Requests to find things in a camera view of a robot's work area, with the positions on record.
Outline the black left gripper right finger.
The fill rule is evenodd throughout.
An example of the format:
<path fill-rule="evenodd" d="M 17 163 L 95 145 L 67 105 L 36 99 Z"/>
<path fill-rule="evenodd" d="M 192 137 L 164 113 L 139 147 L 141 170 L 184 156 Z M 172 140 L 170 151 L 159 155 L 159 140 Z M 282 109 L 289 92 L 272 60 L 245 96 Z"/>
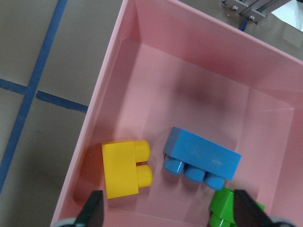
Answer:
<path fill-rule="evenodd" d="M 272 227 L 273 222 L 245 190 L 234 190 L 233 218 L 238 227 Z"/>

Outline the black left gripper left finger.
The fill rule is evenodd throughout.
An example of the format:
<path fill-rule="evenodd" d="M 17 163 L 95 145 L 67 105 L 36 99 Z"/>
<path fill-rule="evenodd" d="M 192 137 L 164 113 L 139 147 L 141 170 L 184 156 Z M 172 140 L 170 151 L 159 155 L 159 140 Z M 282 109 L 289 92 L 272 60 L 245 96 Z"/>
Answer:
<path fill-rule="evenodd" d="M 75 220 L 76 227 L 102 227 L 104 223 L 103 191 L 92 191 Z"/>

